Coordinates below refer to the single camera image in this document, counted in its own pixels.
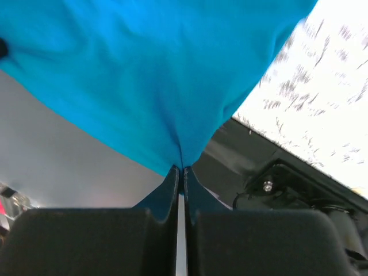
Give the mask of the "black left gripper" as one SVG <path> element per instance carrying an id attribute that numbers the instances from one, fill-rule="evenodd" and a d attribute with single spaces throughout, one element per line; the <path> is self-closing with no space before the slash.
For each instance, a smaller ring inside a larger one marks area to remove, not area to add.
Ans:
<path id="1" fill-rule="evenodd" d="M 0 38 L 0 59 L 5 58 L 9 54 L 7 43 L 4 39 Z"/>

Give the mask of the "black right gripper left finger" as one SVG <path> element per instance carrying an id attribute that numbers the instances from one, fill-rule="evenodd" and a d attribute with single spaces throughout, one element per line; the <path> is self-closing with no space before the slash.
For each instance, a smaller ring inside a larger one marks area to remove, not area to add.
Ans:
<path id="1" fill-rule="evenodd" d="M 2 275 L 174 275 L 179 169 L 132 208 L 38 208 L 14 222 Z"/>

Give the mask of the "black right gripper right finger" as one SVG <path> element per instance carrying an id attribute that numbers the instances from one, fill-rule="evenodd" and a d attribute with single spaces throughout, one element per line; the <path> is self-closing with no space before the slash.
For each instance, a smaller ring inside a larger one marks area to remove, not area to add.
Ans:
<path id="1" fill-rule="evenodd" d="M 314 210 L 230 210 L 183 171 L 189 275 L 355 275 L 330 219 Z"/>

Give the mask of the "teal t shirt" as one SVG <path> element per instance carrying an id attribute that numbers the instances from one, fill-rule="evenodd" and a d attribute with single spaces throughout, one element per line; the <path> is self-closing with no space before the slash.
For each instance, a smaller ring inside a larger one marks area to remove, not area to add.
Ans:
<path id="1" fill-rule="evenodd" d="M 315 1 L 2 1 L 1 69 L 165 175 L 195 163 Z"/>

